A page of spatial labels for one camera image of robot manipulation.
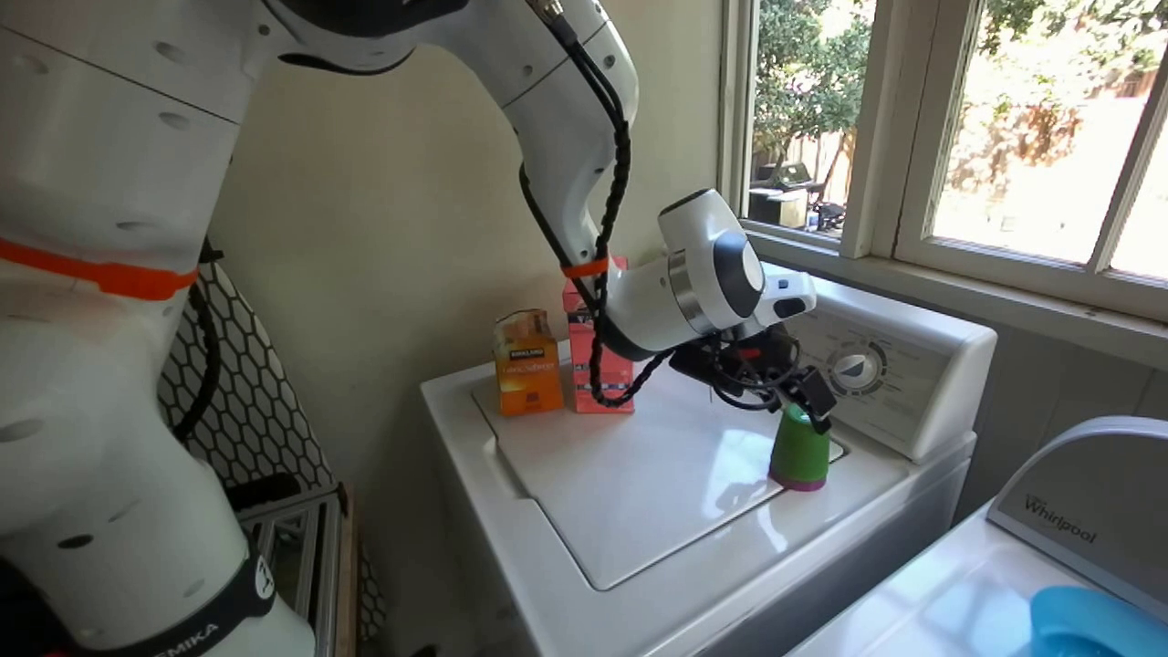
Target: window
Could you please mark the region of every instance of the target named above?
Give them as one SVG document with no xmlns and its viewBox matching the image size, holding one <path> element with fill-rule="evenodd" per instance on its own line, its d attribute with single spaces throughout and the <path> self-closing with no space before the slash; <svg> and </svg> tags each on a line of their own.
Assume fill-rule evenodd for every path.
<svg viewBox="0 0 1168 657">
<path fill-rule="evenodd" d="M 1168 323 L 1164 0 L 759 0 L 731 27 L 759 241 Z"/>
</svg>

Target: white appliance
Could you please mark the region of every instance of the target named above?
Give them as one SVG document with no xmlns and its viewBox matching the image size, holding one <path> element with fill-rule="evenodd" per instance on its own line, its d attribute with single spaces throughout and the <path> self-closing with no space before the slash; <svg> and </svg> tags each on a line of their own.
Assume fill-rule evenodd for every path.
<svg viewBox="0 0 1168 657">
<path fill-rule="evenodd" d="M 804 657 L 1168 655 L 1168 425 L 1076 425 Z"/>
<path fill-rule="evenodd" d="M 948 526 L 996 336 L 812 285 L 788 331 L 842 393 L 819 492 L 767 477 L 776 418 L 671 370 L 635 418 L 496 418 L 491 367 L 424 384 L 536 655 L 776 655 Z"/>
</svg>

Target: window pane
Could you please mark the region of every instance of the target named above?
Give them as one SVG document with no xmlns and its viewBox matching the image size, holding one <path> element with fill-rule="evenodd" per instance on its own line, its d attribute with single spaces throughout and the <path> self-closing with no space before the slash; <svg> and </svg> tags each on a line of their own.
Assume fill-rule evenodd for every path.
<svg viewBox="0 0 1168 657">
<path fill-rule="evenodd" d="M 1152 160 L 1145 166 L 1114 268 L 1168 280 L 1168 145 L 1164 144 L 1168 138 L 1159 133 L 1159 144 L 1152 151 Z"/>
<path fill-rule="evenodd" d="M 1087 264 L 1159 67 L 1157 0 L 983 16 L 930 233 Z"/>
<path fill-rule="evenodd" d="M 759 0 L 749 217 L 838 241 L 876 0 Z"/>
</svg>

